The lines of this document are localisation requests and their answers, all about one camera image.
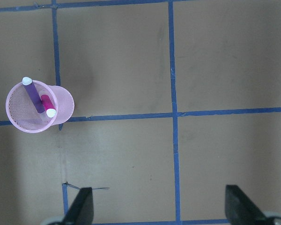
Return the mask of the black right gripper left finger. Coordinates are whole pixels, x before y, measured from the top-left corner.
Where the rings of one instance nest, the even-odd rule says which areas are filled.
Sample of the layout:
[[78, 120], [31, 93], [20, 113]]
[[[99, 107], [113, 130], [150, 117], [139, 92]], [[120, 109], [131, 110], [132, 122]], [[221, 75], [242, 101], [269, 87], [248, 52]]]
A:
[[64, 225], [91, 225], [94, 219], [92, 188], [81, 188], [63, 218]]

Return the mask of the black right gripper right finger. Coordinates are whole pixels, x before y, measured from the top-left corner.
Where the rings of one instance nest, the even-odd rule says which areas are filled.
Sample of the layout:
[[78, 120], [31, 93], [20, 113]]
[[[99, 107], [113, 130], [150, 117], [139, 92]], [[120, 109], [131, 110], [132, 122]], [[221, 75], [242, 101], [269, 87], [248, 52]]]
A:
[[237, 185], [225, 187], [225, 216], [231, 225], [265, 225], [266, 216]]

